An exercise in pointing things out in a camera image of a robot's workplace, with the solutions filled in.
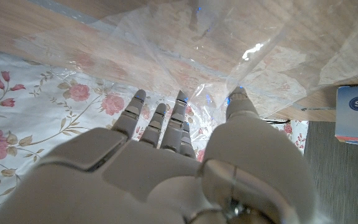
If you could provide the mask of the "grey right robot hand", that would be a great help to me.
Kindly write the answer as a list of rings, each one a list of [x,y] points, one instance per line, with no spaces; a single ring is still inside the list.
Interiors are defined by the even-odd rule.
[[[195,157],[187,99],[169,122],[159,105],[132,135],[139,90],[111,129],[54,148],[0,206],[0,223],[314,223],[318,202],[301,152],[262,120],[245,89],[229,95],[226,122]]]

